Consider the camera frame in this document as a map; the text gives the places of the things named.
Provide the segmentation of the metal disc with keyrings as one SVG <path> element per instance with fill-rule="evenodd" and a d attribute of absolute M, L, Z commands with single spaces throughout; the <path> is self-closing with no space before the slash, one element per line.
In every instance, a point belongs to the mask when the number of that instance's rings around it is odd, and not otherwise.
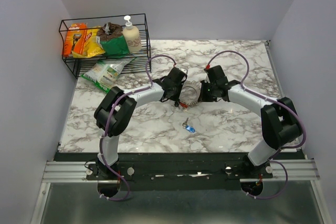
<path fill-rule="evenodd" d="M 179 100 L 174 102 L 175 107 L 181 107 L 179 102 L 186 103 L 192 107 L 198 105 L 198 97 L 201 90 L 201 83 L 197 81 L 185 81 L 182 85 L 181 94 Z"/>

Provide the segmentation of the key with blue tag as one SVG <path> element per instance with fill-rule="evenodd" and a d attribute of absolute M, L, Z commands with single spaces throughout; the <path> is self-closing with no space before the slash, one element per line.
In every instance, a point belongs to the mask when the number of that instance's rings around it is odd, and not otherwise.
<path fill-rule="evenodd" d="M 188 124 L 188 118 L 182 124 L 183 128 L 186 129 L 190 133 L 195 133 L 195 129 Z"/>

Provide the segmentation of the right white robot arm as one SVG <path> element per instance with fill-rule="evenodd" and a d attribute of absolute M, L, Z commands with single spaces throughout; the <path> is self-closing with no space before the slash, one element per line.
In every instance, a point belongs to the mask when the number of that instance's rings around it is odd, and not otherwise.
<path fill-rule="evenodd" d="M 207 77 L 201 81 L 199 102 L 225 102 L 238 104 L 261 118 L 262 140 L 250 151 L 241 165 L 242 173 L 249 178 L 260 172 L 284 145 L 303 134 L 293 102 L 284 97 L 274 99 L 242 87 L 237 80 L 228 81 L 221 66 L 206 66 Z"/>

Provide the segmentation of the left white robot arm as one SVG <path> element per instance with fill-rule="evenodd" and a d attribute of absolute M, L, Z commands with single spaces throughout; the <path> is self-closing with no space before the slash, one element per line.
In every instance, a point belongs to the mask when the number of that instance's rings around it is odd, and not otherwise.
<path fill-rule="evenodd" d="M 98 173 L 104 179 L 112 179 L 116 175 L 119 137 L 128 127 L 134 110 L 152 102 L 169 100 L 179 105 L 186 79 L 187 70 L 173 67 L 167 76 L 154 79 L 142 87 L 130 90 L 118 87 L 110 89 L 94 113 L 96 125 L 102 131 Z"/>

